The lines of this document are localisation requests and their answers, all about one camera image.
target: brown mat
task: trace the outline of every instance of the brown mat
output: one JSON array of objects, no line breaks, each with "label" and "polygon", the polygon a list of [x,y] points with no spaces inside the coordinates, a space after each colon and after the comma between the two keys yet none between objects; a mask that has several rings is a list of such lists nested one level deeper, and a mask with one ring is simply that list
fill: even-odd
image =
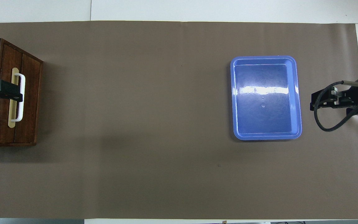
[{"label": "brown mat", "polygon": [[[44,60],[39,143],[0,149],[0,217],[358,219],[358,116],[321,131],[310,94],[358,78],[354,24],[0,24]],[[241,142],[229,63],[297,61],[303,133]],[[327,126],[344,116],[327,110]]]}]

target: drawer front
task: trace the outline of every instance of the drawer front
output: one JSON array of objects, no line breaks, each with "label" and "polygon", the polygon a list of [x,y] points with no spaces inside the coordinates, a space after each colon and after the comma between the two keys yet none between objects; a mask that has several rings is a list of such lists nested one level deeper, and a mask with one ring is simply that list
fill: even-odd
[{"label": "drawer front", "polygon": [[[2,64],[0,78],[11,82],[12,68],[21,67],[22,53],[4,44],[2,51]],[[0,143],[13,143],[15,140],[15,128],[7,125],[9,117],[9,99],[0,99]]]},{"label": "drawer front", "polygon": [[23,119],[16,122],[15,143],[35,143],[41,63],[23,54],[20,73],[26,77]]}]

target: blue tray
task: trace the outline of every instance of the blue tray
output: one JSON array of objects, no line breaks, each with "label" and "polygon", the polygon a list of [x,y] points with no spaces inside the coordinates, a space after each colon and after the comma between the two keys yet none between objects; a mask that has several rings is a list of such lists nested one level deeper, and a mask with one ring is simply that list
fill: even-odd
[{"label": "blue tray", "polygon": [[302,123],[295,60],[236,57],[230,66],[234,135],[240,140],[298,138]]}]

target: black cable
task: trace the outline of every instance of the black cable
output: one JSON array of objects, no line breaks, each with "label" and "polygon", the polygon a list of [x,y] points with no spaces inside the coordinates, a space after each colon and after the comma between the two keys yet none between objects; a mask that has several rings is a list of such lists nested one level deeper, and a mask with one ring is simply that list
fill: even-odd
[{"label": "black cable", "polygon": [[322,98],[322,96],[324,95],[324,93],[326,93],[328,90],[330,90],[333,86],[335,85],[339,85],[339,84],[343,84],[343,81],[340,82],[334,82],[331,85],[328,85],[326,88],[324,88],[320,94],[317,96],[316,102],[314,103],[314,119],[316,120],[317,125],[319,126],[319,128],[325,132],[332,132],[336,129],[339,129],[344,123],[346,123],[353,115],[358,113],[358,105],[355,106],[352,111],[350,111],[350,113],[348,113],[348,115],[346,115],[339,123],[337,123],[335,126],[333,126],[332,128],[325,128],[319,121],[319,118],[317,116],[317,109],[320,103],[320,100]]}]

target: beige handle base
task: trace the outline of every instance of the beige handle base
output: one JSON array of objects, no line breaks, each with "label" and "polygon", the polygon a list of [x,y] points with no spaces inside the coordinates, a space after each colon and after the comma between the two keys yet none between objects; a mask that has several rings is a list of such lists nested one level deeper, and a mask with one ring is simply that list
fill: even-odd
[{"label": "beige handle base", "polygon": [[[12,80],[11,82],[15,85],[19,84],[19,77],[17,77],[15,74],[19,73],[19,69],[13,68],[12,69]],[[7,125],[9,128],[14,128],[16,125],[16,122],[12,122],[11,120],[16,119],[16,106],[17,102],[14,100],[9,100],[9,117],[7,119]]]}]

